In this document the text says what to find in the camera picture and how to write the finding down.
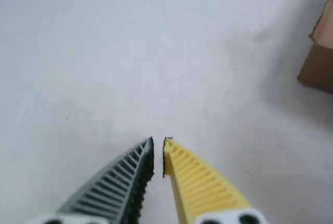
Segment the brown cardboard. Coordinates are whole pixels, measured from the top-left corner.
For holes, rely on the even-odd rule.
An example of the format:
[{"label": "brown cardboard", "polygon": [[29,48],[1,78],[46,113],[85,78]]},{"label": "brown cardboard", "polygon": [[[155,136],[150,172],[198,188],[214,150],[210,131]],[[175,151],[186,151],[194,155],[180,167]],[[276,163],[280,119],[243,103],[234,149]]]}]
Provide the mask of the brown cardboard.
[{"label": "brown cardboard", "polygon": [[298,79],[333,93],[333,0],[327,1],[310,37],[314,44]]}]

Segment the black rubber edge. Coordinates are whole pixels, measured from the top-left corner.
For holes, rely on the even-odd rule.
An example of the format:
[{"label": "black rubber edge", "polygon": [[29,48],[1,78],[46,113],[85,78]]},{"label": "black rubber edge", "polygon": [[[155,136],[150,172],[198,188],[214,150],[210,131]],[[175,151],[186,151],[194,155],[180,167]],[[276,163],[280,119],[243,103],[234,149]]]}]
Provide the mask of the black rubber edge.
[{"label": "black rubber edge", "polygon": [[137,172],[136,181],[133,183],[129,202],[124,211],[121,224],[138,223],[141,214],[142,202],[146,193],[147,182],[151,180],[154,172],[154,144],[152,137],[149,138],[151,148],[140,161],[140,171]]},{"label": "black rubber edge", "polygon": [[167,141],[167,139],[172,139],[172,137],[165,137],[164,138],[164,141],[163,141],[163,148],[162,148],[162,154],[163,154],[163,178],[164,178],[164,176],[165,176],[165,157],[164,157],[164,146],[165,146],[165,142]]}]

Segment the white surface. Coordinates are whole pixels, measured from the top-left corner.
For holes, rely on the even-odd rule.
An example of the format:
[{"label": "white surface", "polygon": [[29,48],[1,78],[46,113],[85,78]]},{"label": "white surface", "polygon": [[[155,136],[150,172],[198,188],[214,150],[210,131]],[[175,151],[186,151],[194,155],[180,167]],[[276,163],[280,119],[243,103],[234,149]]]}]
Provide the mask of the white surface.
[{"label": "white surface", "polygon": [[260,224],[269,224],[265,219],[265,217],[263,216],[263,214],[255,208],[243,208],[238,210],[211,212],[211,213],[202,214],[196,217],[194,224],[202,224],[208,221],[215,221],[216,223],[221,223],[221,224],[242,224],[241,218],[247,217],[248,220],[249,216],[255,218],[257,222]]},{"label": "white surface", "polygon": [[31,218],[27,224],[45,224],[50,221],[61,221],[61,224],[110,224],[106,218],[89,215],[42,214]]},{"label": "white surface", "polygon": [[177,223],[165,135],[270,223],[330,223],[333,96],[296,81],[325,0],[0,0],[0,218],[57,210],[153,136],[141,223]]}]

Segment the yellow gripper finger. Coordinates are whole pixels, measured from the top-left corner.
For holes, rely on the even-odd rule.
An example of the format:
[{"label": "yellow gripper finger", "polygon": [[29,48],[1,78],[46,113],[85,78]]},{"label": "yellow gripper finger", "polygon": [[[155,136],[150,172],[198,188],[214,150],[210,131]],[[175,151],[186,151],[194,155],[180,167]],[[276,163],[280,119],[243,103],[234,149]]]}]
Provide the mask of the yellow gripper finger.
[{"label": "yellow gripper finger", "polygon": [[172,138],[165,138],[163,155],[163,176],[171,177],[180,224],[193,224],[208,212],[251,208],[220,173]]}]

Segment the screw hole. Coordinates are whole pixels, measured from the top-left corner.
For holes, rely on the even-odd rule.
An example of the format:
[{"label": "screw hole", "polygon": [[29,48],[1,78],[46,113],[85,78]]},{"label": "screw hole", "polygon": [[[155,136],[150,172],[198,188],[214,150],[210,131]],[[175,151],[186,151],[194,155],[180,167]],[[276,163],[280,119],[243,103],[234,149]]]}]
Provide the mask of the screw hole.
[{"label": "screw hole", "polygon": [[221,223],[215,220],[205,220],[201,224],[221,224]]},{"label": "screw hole", "polygon": [[253,215],[242,215],[239,217],[241,224],[259,224],[259,220]]},{"label": "screw hole", "polygon": [[45,222],[44,224],[62,224],[61,220],[53,219]]}]

